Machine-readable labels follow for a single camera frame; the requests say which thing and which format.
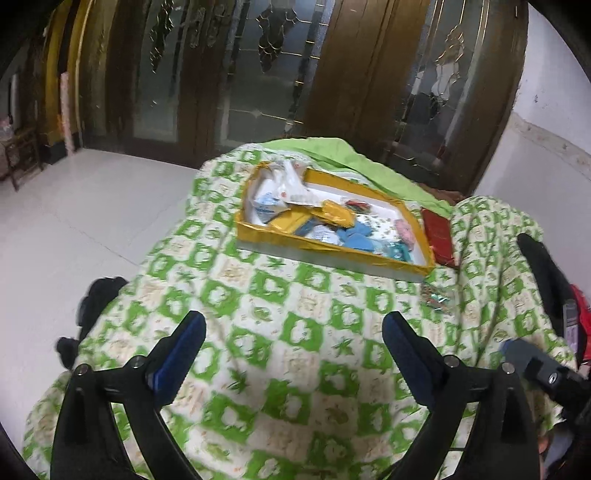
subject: cardboard box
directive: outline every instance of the cardboard box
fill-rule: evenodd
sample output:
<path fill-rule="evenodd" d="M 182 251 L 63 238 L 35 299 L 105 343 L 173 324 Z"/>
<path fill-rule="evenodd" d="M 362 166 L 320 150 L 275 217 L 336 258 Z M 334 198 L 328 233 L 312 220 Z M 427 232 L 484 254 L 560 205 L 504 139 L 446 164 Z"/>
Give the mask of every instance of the cardboard box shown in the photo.
<path fill-rule="evenodd" d="M 242 206 L 236 214 L 237 247 L 275 257 L 412 282 L 422 281 L 435 267 L 433 252 L 425 233 L 402 200 L 311 168 L 304 175 L 304 184 L 321 200 L 339 203 L 343 196 L 352 197 L 371 204 L 372 214 L 391 219 L 404 218 L 416 238 L 411 252 L 413 263 L 273 231 L 258 219 L 251 204 L 260 182 L 271 177 L 267 165 L 265 162 L 259 164 L 246 181 Z"/>

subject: white wall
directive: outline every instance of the white wall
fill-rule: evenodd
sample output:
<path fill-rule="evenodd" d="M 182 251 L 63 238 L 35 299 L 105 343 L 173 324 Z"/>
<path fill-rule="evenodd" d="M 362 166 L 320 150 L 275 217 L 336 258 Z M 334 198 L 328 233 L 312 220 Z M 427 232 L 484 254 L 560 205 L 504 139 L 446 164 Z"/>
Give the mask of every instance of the white wall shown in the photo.
<path fill-rule="evenodd" d="M 571 283 L 591 298 L 591 83 L 530 6 L 513 112 L 475 194 L 529 213 Z"/>
<path fill-rule="evenodd" d="M 19 70 L 22 70 L 24 67 L 25 62 L 27 61 L 28 49 L 29 42 L 27 41 L 20 50 L 18 50 L 17 54 L 12 59 L 12 62 L 10 62 L 10 65 L 4 72 L 4 75 L 0 78 L 0 119 L 4 119 L 8 115 L 8 85 L 10 84 L 12 75 Z"/>

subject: candy wrapper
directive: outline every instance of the candy wrapper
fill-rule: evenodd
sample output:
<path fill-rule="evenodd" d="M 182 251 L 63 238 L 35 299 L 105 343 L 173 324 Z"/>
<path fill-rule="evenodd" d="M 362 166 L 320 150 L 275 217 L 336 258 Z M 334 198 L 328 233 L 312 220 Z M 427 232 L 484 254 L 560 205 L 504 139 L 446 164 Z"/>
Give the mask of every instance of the candy wrapper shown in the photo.
<path fill-rule="evenodd" d="M 371 239 L 374 245 L 374 253 L 384 257 L 399 260 L 401 262 L 412 262 L 408 247 L 403 242 L 390 242 L 388 240 Z"/>
<path fill-rule="evenodd" d="M 446 315 L 456 311 L 456 290 L 452 287 L 435 287 L 429 283 L 421 284 L 421 300 L 434 310 Z"/>
<path fill-rule="evenodd" d="M 308 233 L 310 233 L 314 227 L 320 225 L 320 222 L 318 221 L 317 218 L 314 217 L 310 217 L 306 220 L 306 222 L 299 227 L 295 232 L 294 235 L 297 236 L 306 236 L 308 235 Z"/>
<path fill-rule="evenodd" d="M 342 197 L 340 200 L 341 204 L 346 206 L 353 213 L 363 215 L 371 212 L 371 205 L 363 200 L 352 199 L 348 197 Z"/>

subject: red packet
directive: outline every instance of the red packet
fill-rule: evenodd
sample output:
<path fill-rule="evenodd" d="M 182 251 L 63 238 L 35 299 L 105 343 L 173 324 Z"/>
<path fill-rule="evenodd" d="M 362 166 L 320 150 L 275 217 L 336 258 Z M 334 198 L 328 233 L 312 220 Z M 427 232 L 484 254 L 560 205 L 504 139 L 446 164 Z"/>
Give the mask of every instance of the red packet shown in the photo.
<path fill-rule="evenodd" d="M 421 208 L 421 215 L 435 261 L 440 265 L 456 268 L 449 220 L 426 208 Z"/>

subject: green bedsheet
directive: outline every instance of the green bedsheet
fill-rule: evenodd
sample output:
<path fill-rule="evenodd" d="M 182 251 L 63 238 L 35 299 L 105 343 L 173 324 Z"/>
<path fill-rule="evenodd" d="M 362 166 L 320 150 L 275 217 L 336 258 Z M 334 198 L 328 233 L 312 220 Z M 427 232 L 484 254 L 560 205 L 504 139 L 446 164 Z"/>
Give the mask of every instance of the green bedsheet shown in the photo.
<path fill-rule="evenodd" d="M 460 273 L 438 267 L 430 275 L 433 283 L 457 288 L 457 317 L 421 304 L 418 284 L 237 249 L 233 216 L 243 181 L 255 164 L 277 156 L 302 154 L 250 144 L 207 162 L 186 217 L 148 254 L 80 346 L 78 363 L 112 368 L 147 354 L 188 310 L 205 315 L 206 341 L 162 412 L 204 479 L 365 479 L 401 458 L 427 411 L 414 402 L 382 343 L 382 318 L 391 310 L 441 353 L 471 365 L 496 367 L 500 342 L 514 336 L 572 364 L 515 241 L 520 232 L 539 239 L 541 230 L 497 200 L 476 197 L 453 209 Z M 365 181 L 355 172 L 340 174 Z M 420 217 L 417 202 L 407 205 Z M 27 421 L 23 455 L 42 478 L 68 377 L 54 383 Z M 547 423 L 556 419 L 544 397 L 532 404 Z M 149 476 L 125 412 L 114 410 L 132 464 Z M 465 444 L 473 413 L 466 411 L 455 446 Z M 442 475 L 459 455 L 449 454 Z"/>

